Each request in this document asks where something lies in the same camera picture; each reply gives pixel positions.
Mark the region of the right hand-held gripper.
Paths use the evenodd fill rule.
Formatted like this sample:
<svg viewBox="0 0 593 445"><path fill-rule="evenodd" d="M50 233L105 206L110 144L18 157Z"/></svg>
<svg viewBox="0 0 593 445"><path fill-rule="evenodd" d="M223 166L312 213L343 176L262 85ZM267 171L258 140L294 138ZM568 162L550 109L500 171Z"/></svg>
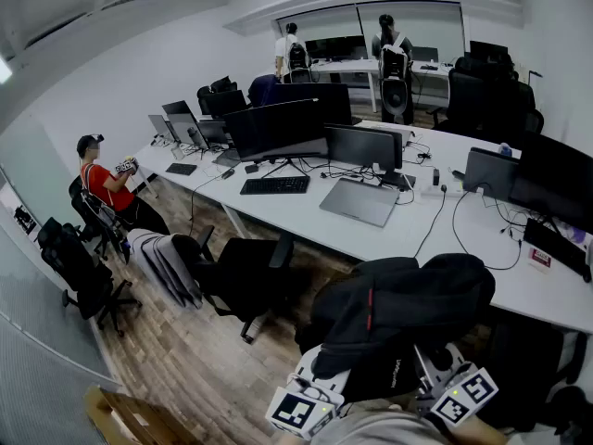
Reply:
<svg viewBox="0 0 593 445"><path fill-rule="evenodd" d="M414 346L420 380L415 404L418 414L457 427L480 411L497 393L487 370L466 361L453 343L441 349Z"/></svg>

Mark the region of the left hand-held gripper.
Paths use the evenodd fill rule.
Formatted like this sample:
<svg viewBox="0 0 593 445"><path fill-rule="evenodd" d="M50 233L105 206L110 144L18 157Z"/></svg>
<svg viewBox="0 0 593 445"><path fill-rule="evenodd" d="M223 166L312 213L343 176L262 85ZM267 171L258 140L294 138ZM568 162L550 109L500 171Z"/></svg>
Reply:
<svg viewBox="0 0 593 445"><path fill-rule="evenodd" d="M312 439L338 416L345 404L342 394L349 371L331 379L312 371L322 346L305 352L287 384L278 387L265 414L273 426L300 439Z"/></svg>

